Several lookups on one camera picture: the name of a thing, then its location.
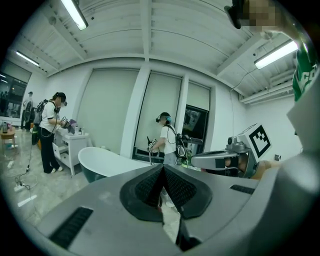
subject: ceiling light fixture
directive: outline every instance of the ceiling light fixture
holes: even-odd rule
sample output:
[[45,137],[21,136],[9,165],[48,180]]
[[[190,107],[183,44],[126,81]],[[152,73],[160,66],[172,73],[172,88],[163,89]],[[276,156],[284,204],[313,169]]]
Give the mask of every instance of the ceiling light fixture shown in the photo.
[[19,55],[20,57],[24,58],[25,60],[27,60],[28,62],[31,62],[32,64],[39,66],[38,62],[35,62],[33,59],[29,58],[28,56],[24,55],[23,53],[21,53],[20,51],[16,51],[15,52],[17,55]]
[[298,50],[297,44],[292,41],[286,41],[285,43],[281,44],[274,50],[267,53],[265,56],[262,56],[261,58],[257,59],[254,64],[255,66],[260,70],[264,68],[265,66],[271,64],[272,62],[275,62],[279,60],[280,58],[293,53],[294,51]]
[[80,30],[84,30],[86,27],[88,27],[88,22],[86,21],[86,18],[82,14],[75,0],[61,0],[61,2]]

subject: wooden stool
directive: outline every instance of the wooden stool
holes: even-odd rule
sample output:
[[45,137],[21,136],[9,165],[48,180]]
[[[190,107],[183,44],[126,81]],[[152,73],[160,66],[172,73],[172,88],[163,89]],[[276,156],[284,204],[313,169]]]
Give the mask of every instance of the wooden stool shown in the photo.
[[12,130],[8,129],[7,133],[3,133],[2,129],[3,128],[1,128],[0,135],[1,135],[1,139],[2,139],[3,154],[5,154],[5,150],[6,150],[6,148],[5,148],[5,140],[12,140],[15,153],[17,153],[16,141],[15,141],[16,128],[12,127]]

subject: marble floor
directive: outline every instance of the marble floor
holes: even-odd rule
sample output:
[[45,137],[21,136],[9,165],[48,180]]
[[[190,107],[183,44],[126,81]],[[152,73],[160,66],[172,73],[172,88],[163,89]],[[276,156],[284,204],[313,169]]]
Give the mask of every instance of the marble floor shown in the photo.
[[[54,207],[89,183],[79,165],[75,166],[76,175],[72,178],[70,169],[63,164],[61,164],[64,168],[63,171],[57,171],[52,174],[44,173],[40,149],[37,145],[31,145],[30,132],[17,129],[15,143],[17,145],[16,149],[7,148],[4,152],[2,148],[0,149],[0,189],[12,213],[17,218],[22,218],[36,227],[41,219]],[[31,189],[23,188],[15,191],[15,178],[26,172],[30,159],[30,149],[29,174],[23,175],[20,180],[29,185]],[[34,195],[36,195],[35,199],[18,207],[19,202]],[[161,208],[164,231],[172,242],[175,242],[179,229],[180,214],[175,207],[169,208],[165,203],[162,204]]]

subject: white bathtub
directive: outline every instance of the white bathtub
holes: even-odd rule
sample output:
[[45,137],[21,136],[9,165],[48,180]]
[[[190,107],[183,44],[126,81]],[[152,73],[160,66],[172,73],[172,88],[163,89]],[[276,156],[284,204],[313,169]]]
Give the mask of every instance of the white bathtub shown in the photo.
[[81,149],[78,158],[82,171],[90,183],[105,177],[150,166],[147,162],[128,159],[99,147],[85,147]]

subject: hair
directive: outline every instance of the hair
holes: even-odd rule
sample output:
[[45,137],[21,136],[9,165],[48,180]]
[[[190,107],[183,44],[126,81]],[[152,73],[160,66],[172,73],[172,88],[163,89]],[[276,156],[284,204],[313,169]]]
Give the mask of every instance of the hair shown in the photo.
[[67,98],[66,95],[63,92],[56,92],[55,95],[52,96],[50,101],[55,101],[58,97],[64,99],[64,101],[66,101],[66,98]]

